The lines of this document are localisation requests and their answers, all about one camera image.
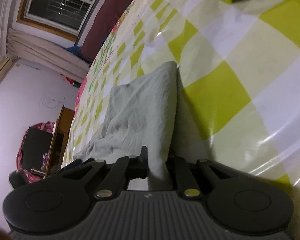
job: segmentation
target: checkered tablecloth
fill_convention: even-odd
[[[88,73],[64,164],[103,122],[113,86],[173,60],[172,148],[273,181],[293,196],[300,233],[300,0],[134,0],[129,10]]]

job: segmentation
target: beige curtain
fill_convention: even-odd
[[[62,47],[34,35],[8,30],[7,53],[21,57],[82,82],[89,71],[88,63]]]

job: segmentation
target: towel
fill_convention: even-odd
[[[148,147],[148,188],[170,190],[168,158],[177,105],[177,64],[166,62],[152,73],[113,87],[105,120],[74,158],[103,159],[107,163],[140,155]]]

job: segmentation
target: screw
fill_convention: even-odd
[[[105,197],[111,197],[112,196],[112,191],[109,189],[101,189],[97,192],[97,196],[101,198]]]
[[[200,191],[196,188],[188,188],[184,191],[184,194],[187,197],[197,197],[200,195]]]

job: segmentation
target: maroon sofa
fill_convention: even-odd
[[[94,60],[102,46],[102,41],[108,37],[132,1],[105,0],[81,48],[81,53],[86,59]]]

